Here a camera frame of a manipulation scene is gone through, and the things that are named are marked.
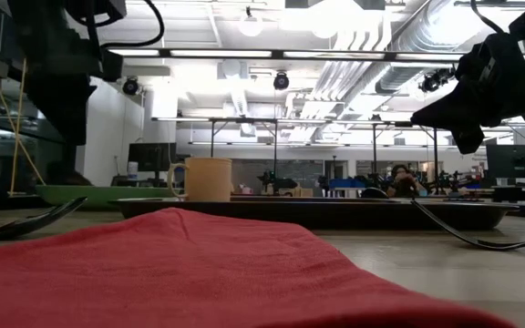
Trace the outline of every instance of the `computer monitor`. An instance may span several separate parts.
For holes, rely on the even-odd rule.
[[[160,172],[170,169],[170,162],[176,162],[175,143],[132,143],[129,162],[137,162],[139,172],[155,172],[155,179],[159,179]]]
[[[487,145],[492,178],[525,178],[525,145]]]

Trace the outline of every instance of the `mug handle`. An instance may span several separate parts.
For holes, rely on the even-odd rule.
[[[185,170],[188,169],[188,166],[185,165],[185,164],[181,164],[181,163],[176,163],[176,164],[171,164],[170,165],[170,169],[168,170],[168,188],[170,189],[171,193],[177,197],[177,198],[186,198],[188,197],[188,194],[187,193],[184,193],[184,194],[179,194],[177,193],[174,189],[173,189],[173,184],[171,183],[171,181],[173,180],[173,171],[175,171],[176,168],[183,168]]]

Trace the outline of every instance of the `black plate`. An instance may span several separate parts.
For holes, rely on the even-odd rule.
[[[114,200],[125,218],[175,207],[233,218],[297,223],[308,229],[438,229],[408,200],[353,200],[349,202],[242,201],[198,202],[161,199]],[[421,203],[458,230],[489,230],[517,207],[500,204],[451,202]]]

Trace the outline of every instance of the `red towel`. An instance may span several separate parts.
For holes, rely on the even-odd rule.
[[[511,327],[287,223],[162,210],[0,247],[0,327]]]

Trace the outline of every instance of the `security camera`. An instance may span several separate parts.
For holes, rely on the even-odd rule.
[[[423,92],[435,92],[440,87],[443,87],[448,81],[455,76],[454,68],[440,68],[432,73],[425,74],[423,82],[418,85],[418,88]]]
[[[139,82],[137,77],[127,77],[127,81],[123,84],[123,92],[129,96],[135,96],[140,92]]]
[[[277,76],[274,78],[273,86],[275,90],[287,89],[289,87],[289,77],[287,77],[287,73],[278,72]]]

